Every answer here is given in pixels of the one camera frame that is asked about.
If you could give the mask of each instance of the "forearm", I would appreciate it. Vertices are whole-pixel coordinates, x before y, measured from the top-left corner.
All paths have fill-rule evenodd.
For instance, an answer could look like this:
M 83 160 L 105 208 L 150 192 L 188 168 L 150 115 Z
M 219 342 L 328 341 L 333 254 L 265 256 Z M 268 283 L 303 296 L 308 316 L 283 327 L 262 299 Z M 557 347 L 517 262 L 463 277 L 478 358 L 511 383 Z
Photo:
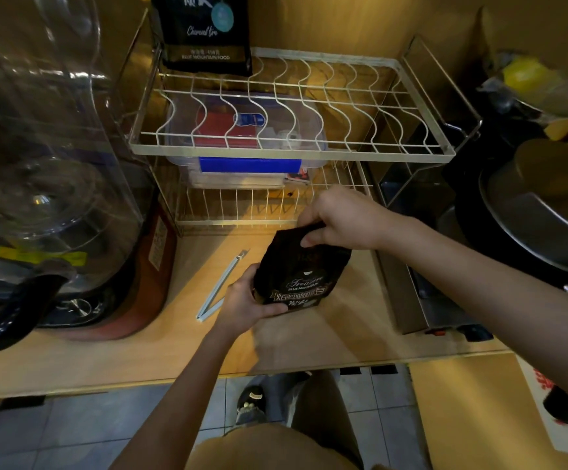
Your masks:
M 112 465 L 182 469 L 191 453 L 212 389 L 234 340 L 215 326 L 162 401 Z
M 442 236 L 391 221 L 382 249 L 420 272 L 568 392 L 568 294 Z

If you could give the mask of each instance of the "person's left hand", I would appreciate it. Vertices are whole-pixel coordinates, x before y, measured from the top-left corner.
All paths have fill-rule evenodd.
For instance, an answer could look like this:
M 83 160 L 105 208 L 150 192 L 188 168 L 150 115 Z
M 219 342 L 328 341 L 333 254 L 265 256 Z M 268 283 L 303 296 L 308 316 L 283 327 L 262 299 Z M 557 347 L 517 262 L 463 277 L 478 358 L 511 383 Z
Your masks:
M 288 311 L 283 303 L 259 305 L 251 294 L 253 277 L 260 264 L 252 264 L 241 278 L 228 287 L 223 307 L 214 323 L 213 329 L 236 339 L 254 326 L 260 318 L 280 315 Z

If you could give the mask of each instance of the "beige shirt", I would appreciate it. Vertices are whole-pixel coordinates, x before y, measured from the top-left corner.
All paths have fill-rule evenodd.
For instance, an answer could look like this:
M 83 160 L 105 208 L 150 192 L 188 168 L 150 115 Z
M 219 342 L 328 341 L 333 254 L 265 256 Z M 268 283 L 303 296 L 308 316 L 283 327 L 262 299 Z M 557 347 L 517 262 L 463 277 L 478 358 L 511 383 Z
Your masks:
M 281 424 L 234 429 L 195 448 L 186 470 L 211 469 L 356 470 L 335 450 Z

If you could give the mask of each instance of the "black shoe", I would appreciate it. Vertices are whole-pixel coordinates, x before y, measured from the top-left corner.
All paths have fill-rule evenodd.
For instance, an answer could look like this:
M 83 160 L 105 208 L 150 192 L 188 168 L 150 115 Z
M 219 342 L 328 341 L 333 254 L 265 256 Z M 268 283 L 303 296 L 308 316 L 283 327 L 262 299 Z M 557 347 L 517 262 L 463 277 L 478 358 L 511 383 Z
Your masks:
M 238 398 L 236 404 L 236 411 L 241 412 L 241 409 L 257 407 L 262 412 L 266 413 L 266 396 L 262 386 L 248 386 L 243 389 L 241 396 Z

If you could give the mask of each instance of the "tile floor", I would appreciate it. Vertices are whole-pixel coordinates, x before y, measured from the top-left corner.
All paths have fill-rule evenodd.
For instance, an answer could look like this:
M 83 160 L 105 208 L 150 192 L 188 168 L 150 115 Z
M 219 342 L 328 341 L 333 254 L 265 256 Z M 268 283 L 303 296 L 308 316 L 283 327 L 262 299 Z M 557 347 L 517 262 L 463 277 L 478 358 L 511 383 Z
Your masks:
M 339 388 L 358 440 L 365 468 L 429 470 L 416 398 L 405 365 L 395 374 L 342 374 Z M 276 392 L 279 375 L 267 381 Z M 195 445 L 223 435 L 234 425 L 236 400 L 256 378 L 219 379 Z M 0 470 L 101 470 L 123 449 L 168 385 L 122 389 L 103 394 L 47 399 L 39 407 L 0 411 Z M 275 400 L 267 408 L 272 422 L 283 419 Z

